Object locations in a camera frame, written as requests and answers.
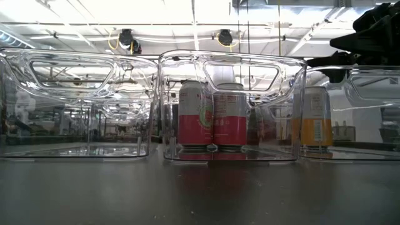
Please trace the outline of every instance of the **yellow can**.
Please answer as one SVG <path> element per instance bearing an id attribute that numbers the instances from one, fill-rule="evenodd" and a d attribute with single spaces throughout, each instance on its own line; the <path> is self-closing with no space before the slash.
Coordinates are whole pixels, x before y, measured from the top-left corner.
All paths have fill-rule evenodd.
<path id="1" fill-rule="evenodd" d="M 306 87 L 302 112 L 301 144 L 309 148 L 333 145 L 331 103 L 325 87 Z"/>

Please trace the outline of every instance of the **yellow cable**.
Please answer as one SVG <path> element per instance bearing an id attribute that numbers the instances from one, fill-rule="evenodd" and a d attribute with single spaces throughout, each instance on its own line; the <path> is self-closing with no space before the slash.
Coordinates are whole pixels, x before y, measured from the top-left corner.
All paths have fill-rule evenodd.
<path id="1" fill-rule="evenodd" d="M 229 45 L 229 46 L 223 45 L 223 44 L 218 40 L 218 37 L 219 37 L 219 33 L 217 33 L 217 42 L 218 42 L 222 47 L 231 48 L 231 52 L 232 52 L 232 47 L 237 46 L 237 45 L 240 43 L 240 34 L 239 34 L 239 41 L 238 41 L 236 44 L 234 44 L 234 45 Z"/>
<path id="2" fill-rule="evenodd" d="M 117 38 L 117 45 L 116 45 L 115 47 L 112 47 L 112 46 L 111 46 L 110 38 L 111 38 L 111 33 L 110 33 L 110 35 L 108 36 L 108 46 L 109 46 L 111 49 L 116 50 L 116 49 L 118 48 L 118 44 L 119 44 L 119 34 L 118 34 L 118 38 Z"/>

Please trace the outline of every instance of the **black object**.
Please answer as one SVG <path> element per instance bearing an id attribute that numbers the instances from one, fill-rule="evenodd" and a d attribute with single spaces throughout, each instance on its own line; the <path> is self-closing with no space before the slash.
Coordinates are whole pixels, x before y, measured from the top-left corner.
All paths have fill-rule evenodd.
<path id="1" fill-rule="evenodd" d="M 228 29 L 222 29 L 219 32 L 218 41 L 224 46 L 230 46 L 233 42 L 231 31 Z"/>
<path id="2" fill-rule="evenodd" d="M 396 59 L 385 60 L 382 57 L 393 58 L 399 54 L 399 12 L 400 1 L 393 6 L 384 3 L 368 10 L 353 23 L 356 33 L 332 39 L 330 44 L 334 48 L 365 55 L 362 59 L 366 59 L 367 62 L 359 59 L 361 64 L 396 63 Z"/>
<path id="3" fill-rule="evenodd" d="M 119 42 L 125 46 L 129 46 L 129 49 L 132 48 L 131 45 L 133 44 L 133 53 L 142 54 L 142 47 L 140 42 L 133 38 L 132 29 L 122 29 L 119 35 Z"/>
<path id="4" fill-rule="evenodd" d="M 18 118 L 15 119 L 15 125 L 22 130 L 32 132 L 32 128 L 30 128 L 27 124 L 25 124 Z"/>
<path id="5" fill-rule="evenodd" d="M 394 17 L 384 16 L 369 29 L 337 37 L 331 40 L 334 48 L 351 51 L 358 54 L 390 56 L 396 54 L 399 49 L 400 34 L 393 32 L 398 28 L 400 14 Z"/>
<path id="6" fill-rule="evenodd" d="M 80 81 L 81 78 L 75 77 L 74 81 Z M 75 85 L 80 86 L 82 83 L 81 82 L 74 82 Z"/>
<path id="7" fill-rule="evenodd" d="M 360 18 L 353 22 L 352 28 L 356 32 L 369 29 L 372 25 L 388 14 L 390 5 L 390 3 L 382 3 L 374 9 L 366 11 Z"/>
<path id="8" fill-rule="evenodd" d="M 353 28 L 356 33 L 330 41 L 332 47 L 351 53 L 335 52 L 330 57 L 310 59 L 308 65 L 400 66 L 400 1 L 366 11 L 354 21 Z M 341 82 L 346 75 L 346 69 L 322 72 L 331 83 Z"/>
<path id="9" fill-rule="evenodd" d="M 332 56 L 307 60 L 308 66 L 353 65 L 355 59 L 346 52 L 336 51 Z M 346 75 L 347 69 L 322 69 L 321 72 L 329 77 L 330 83 L 340 83 Z"/>

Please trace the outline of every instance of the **can label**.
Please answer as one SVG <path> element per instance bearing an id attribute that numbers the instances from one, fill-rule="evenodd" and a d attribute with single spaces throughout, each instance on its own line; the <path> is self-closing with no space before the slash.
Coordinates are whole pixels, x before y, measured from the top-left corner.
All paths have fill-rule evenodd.
<path id="1" fill-rule="evenodd" d="M 178 142 L 183 145 L 212 143 L 213 99 L 200 83 L 190 82 L 179 91 Z"/>
<path id="2" fill-rule="evenodd" d="M 214 144 L 246 144 L 246 97 L 214 95 Z"/>
<path id="3" fill-rule="evenodd" d="M 307 146 L 333 144 L 331 106 L 328 92 L 320 87 L 306 88 L 301 143 Z"/>

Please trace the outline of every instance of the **ceiling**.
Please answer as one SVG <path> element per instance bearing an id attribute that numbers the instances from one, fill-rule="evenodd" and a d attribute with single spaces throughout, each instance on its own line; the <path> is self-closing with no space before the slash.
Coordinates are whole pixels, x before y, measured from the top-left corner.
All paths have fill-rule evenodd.
<path id="1" fill-rule="evenodd" d="M 336 51 L 329 40 L 353 33 L 353 21 L 381 2 L 0 0 L 0 31 L 34 48 L 66 51 L 130 54 L 113 49 L 121 29 L 130 28 L 142 54 L 198 49 L 318 57 Z M 234 47 L 218 43 L 220 29 L 231 30 Z"/>

